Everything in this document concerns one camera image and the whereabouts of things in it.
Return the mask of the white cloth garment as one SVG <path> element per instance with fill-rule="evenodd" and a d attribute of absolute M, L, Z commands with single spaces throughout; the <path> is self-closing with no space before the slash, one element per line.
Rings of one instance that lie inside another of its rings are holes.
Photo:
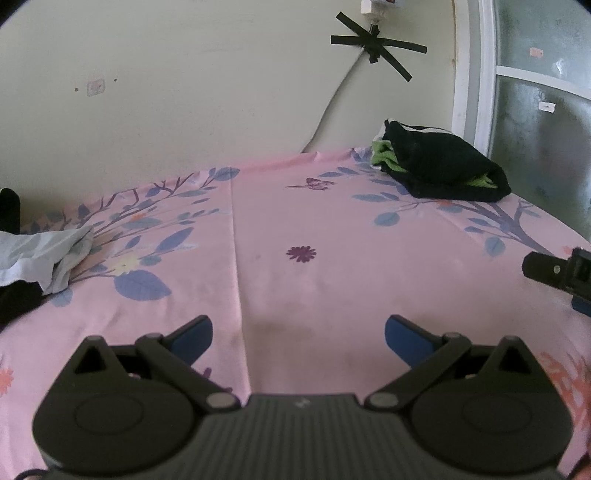
<path fill-rule="evenodd" d="M 59 293 L 68 287 L 71 271 L 89 255 L 93 239 L 91 226 L 18 235 L 16 265 L 26 280 L 39 283 L 43 295 Z"/>

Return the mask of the white window frame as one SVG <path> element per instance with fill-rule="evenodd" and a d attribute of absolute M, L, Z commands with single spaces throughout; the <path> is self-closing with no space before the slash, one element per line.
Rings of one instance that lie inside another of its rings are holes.
<path fill-rule="evenodd" d="M 454 5 L 462 136 L 505 165 L 589 164 L 589 2 Z"/>

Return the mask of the pink floral bed sheet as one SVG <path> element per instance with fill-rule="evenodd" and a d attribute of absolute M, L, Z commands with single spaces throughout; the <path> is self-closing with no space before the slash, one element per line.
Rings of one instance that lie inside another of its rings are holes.
<path fill-rule="evenodd" d="M 33 415 L 79 343 L 130 344 L 200 314 L 197 371 L 239 397 L 366 396 L 404 371 L 389 316 L 476 343 L 521 337 L 568 405 L 574 471 L 590 438 L 590 321 L 531 281 L 524 257 L 586 241 L 510 195 L 495 204 L 412 197 L 366 149 L 211 168 L 55 209 L 37 233 L 91 226 L 68 288 L 1 335 L 1 475 L 39 467 Z"/>

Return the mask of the black garment at left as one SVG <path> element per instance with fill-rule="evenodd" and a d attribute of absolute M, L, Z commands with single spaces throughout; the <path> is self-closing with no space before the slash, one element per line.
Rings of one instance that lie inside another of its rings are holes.
<path fill-rule="evenodd" d="M 1 189 L 1 330 L 40 306 L 42 288 L 25 279 L 16 265 L 16 246 L 21 227 L 21 200 L 9 188 Z"/>

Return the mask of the small wall sticker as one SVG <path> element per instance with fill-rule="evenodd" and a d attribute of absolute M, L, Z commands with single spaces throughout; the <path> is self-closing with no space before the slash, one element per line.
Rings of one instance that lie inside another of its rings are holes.
<path fill-rule="evenodd" d="M 98 79 L 87 84 L 87 96 L 93 97 L 102 94 L 105 91 L 105 80 Z"/>

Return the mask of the green black small garment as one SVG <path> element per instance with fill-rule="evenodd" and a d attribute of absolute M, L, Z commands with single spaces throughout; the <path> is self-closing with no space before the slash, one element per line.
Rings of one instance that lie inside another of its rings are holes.
<path fill-rule="evenodd" d="M 493 203 L 512 193 L 504 170 L 463 138 L 435 127 L 384 121 L 370 165 L 415 198 Z"/>

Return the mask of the black tape cross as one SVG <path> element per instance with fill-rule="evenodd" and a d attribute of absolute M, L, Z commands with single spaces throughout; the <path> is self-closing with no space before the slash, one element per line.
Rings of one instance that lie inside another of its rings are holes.
<path fill-rule="evenodd" d="M 368 54 L 370 64 L 376 64 L 380 59 L 384 59 L 406 82 L 410 82 L 413 79 L 413 75 L 403 66 L 396 56 L 391 54 L 388 48 L 393 47 L 423 55 L 428 53 L 428 47 L 425 45 L 382 37 L 377 24 L 370 25 L 368 29 L 363 28 L 342 12 L 339 12 L 335 16 L 335 19 L 348 28 L 352 32 L 352 35 L 332 35 L 332 45 L 358 47 Z"/>

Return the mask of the white wall power adapter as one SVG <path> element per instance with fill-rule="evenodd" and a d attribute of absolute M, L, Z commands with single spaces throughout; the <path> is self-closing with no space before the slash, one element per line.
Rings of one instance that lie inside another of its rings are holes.
<path fill-rule="evenodd" d="M 370 24 L 379 24 L 404 5 L 405 0 L 362 0 L 360 12 Z"/>

